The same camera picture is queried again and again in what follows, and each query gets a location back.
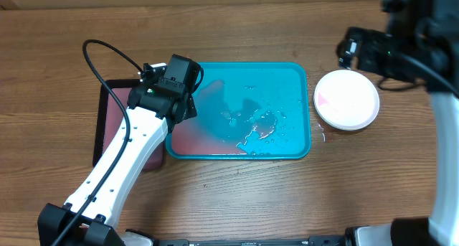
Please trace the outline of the white plate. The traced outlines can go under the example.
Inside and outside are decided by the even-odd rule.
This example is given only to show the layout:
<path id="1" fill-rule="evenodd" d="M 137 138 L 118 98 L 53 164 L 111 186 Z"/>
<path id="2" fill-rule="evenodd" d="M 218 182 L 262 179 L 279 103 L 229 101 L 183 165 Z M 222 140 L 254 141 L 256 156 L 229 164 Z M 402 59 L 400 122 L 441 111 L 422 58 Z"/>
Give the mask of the white plate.
<path id="1" fill-rule="evenodd" d="M 335 70 L 318 81 L 313 104 L 317 114 L 330 126 L 357 131 L 376 119 L 380 99 L 367 77 L 351 70 Z"/>

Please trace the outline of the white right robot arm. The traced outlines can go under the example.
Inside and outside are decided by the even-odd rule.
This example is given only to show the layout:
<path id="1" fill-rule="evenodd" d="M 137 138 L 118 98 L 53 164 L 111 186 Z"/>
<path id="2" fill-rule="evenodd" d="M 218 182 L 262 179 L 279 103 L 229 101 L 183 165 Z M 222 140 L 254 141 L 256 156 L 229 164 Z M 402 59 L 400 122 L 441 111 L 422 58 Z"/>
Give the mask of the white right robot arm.
<path id="1" fill-rule="evenodd" d="M 382 0 L 385 32 L 350 27 L 339 66 L 424 86 L 436 121 L 436 194 L 429 217 L 352 227 L 346 245 L 458 244 L 458 0 Z"/>

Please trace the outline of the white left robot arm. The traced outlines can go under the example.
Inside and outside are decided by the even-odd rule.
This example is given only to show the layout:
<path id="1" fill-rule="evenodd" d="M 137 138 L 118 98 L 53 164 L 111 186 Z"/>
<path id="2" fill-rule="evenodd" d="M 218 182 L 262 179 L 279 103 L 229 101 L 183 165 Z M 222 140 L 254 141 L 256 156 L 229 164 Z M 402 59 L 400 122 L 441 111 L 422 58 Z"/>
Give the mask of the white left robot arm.
<path id="1" fill-rule="evenodd" d="M 115 231 L 133 185 L 150 155 L 183 120 L 197 116 L 193 93 L 202 67 L 174 55 L 145 65 L 121 109 L 123 119 L 86 180 L 61 207 L 47 204 L 37 220 L 41 245 L 153 245 L 140 232 Z"/>

